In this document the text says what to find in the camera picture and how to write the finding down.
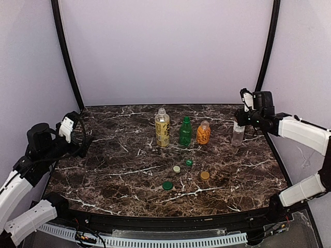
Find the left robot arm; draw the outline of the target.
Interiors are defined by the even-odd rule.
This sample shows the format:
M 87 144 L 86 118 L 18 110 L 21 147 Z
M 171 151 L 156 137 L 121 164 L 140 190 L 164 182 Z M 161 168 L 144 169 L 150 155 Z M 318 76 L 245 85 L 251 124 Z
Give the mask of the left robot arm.
M 1 247 L 18 247 L 32 232 L 68 210 L 68 200 L 51 192 L 20 216 L 9 219 L 20 201 L 55 168 L 58 161 L 86 156 L 93 139 L 83 130 L 82 142 L 76 143 L 72 132 L 77 125 L 82 126 L 83 122 L 73 111 L 66 114 L 55 129 L 43 122 L 28 130 L 25 155 L 19 158 L 1 186 Z

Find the yellow tea bottle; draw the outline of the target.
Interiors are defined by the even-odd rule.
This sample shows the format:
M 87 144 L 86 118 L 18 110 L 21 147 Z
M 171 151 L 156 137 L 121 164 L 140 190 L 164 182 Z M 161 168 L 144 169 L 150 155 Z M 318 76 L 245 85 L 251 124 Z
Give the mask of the yellow tea bottle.
M 170 144 L 170 116 L 161 107 L 155 116 L 156 141 L 160 147 L 168 147 Z

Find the green plastic bottle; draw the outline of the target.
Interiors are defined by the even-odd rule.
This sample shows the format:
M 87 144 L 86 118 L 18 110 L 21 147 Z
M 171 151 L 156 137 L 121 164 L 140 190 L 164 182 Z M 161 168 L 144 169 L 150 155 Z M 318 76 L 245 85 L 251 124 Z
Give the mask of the green plastic bottle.
M 190 122 L 190 117 L 185 116 L 183 123 L 179 130 L 179 143 L 182 146 L 188 147 L 192 139 L 192 126 Z

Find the pale green bottle cap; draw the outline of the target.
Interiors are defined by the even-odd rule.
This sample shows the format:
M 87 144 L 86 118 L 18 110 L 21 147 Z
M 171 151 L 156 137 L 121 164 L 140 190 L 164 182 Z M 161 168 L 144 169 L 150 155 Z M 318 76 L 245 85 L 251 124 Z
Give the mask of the pale green bottle cap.
M 180 167 L 179 167 L 179 166 L 174 166 L 174 167 L 173 167 L 173 171 L 174 171 L 175 173 L 180 173 Z

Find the gold coffee bottle cap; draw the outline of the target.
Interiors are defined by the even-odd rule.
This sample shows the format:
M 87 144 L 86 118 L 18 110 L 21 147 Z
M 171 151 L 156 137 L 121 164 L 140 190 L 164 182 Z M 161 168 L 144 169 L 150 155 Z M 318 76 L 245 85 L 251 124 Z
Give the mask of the gold coffee bottle cap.
M 210 173 L 207 171 L 203 171 L 200 173 L 200 178 L 202 180 L 208 180 L 210 178 Z

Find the orange juice bottle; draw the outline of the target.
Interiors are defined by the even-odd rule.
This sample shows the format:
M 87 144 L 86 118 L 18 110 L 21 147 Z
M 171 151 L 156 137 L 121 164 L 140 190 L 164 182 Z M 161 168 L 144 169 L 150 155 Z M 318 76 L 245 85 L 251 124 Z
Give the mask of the orange juice bottle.
M 209 142 L 211 129 L 209 122 L 204 120 L 201 122 L 197 129 L 197 142 L 201 145 L 205 145 Z

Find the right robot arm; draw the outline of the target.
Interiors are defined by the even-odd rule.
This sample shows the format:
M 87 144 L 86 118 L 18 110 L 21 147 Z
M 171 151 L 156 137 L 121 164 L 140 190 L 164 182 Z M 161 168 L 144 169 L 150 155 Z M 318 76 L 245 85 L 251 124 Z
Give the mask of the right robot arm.
M 322 168 L 316 174 L 270 198 L 266 217 L 273 220 L 296 203 L 330 192 L 330 130 L 296 115 L 275 113 L 270 91 L 250 92 L 243 88 L 240 97 L 244 106 L 235 112 L 239 126 L 252 126 L 265 133 L 296 141 L 324 157 Z

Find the dark green juice cap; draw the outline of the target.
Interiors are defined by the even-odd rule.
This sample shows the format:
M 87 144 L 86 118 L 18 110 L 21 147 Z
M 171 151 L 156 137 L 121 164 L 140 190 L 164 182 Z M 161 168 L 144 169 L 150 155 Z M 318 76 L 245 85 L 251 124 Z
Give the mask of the dark green juice cap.
M 163 184 L 162 184 L 162 188 L 166 191 L 169 191 L 171 189 L 173 189 L 173 183 L 170 182 L 170 181 L 165 181 Z

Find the brown coffee bottle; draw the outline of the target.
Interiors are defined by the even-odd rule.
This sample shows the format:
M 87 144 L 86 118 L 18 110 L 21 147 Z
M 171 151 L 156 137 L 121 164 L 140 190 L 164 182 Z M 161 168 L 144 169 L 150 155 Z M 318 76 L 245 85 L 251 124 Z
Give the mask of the brown coffee bottle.
M 245 126 L 240 126 L 236 121 L 233 122 L 232 145 L 241 146 L 245 134 Z

